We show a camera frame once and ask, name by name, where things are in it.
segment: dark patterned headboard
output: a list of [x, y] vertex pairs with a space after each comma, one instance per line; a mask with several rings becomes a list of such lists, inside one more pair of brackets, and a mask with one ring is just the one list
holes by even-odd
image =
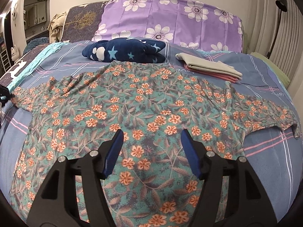
[[91, 40], [98, 30], [107, 3], [108, 1], [101, 1], [72, 7], [66, 17], [61, 41], [74, 43]]

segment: floor lamp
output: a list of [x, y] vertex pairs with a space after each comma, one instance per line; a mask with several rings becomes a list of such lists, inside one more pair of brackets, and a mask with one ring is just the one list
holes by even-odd
[[272, 49], [274, 48], [277, 36], [278, 36], [278, 31], [279, 31], [279, 26], [281, 22], [281, 15], [282, 11], [287, 12], [287, 0], [276, 0], [276, 5], [280, 9], [279, 17], [278, 17], [278, 25], [277, 25], [277, 30], [276, 30], [276, 35], [274, 38], [274, 41], [272, 42], [272, 46], [270, 47], [270, 50], [268, 51], [266, 58], [269, 59], [270, 55], [272, 54]]

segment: blue gripper pad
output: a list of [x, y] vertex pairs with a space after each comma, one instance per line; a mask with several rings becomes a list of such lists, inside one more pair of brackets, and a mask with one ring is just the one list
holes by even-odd
[[202, 173], [200, 169], [200, 160], [198, 155], [196, 154], [196, 151], [194, 150], [192, 146], [193, 139], [190, 136], [189, 132], [184, 129], [181, 132], [181, 143], [185, 152], [185, 155], [187, 157], [189, 166], [191, 168], [191, 171], [193, 174], [197, 177], [200, 178]]
[[105, 178], [107, 178], [113, 172], [120, 150], [123, 146], [123, 140], [123, 131], [119, 129], [113, 137], [112, 146], [105, 157], [105, 166], [103, 169], [103, 174], [105, 175]]

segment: mirror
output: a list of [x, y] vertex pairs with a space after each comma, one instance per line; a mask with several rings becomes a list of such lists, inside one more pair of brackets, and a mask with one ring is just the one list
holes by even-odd
[[24, 6], [24, 10], [25, 29], [46, 22], [46, 1]]

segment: white plush toy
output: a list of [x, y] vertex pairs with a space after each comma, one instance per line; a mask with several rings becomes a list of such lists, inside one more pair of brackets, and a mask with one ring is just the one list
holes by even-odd
[[14, 45], [13, 48], [11, 48], [12, 52], [12, 61], [18, 61], [19, 60], [19, 50], [17, 49], [17, 46]]

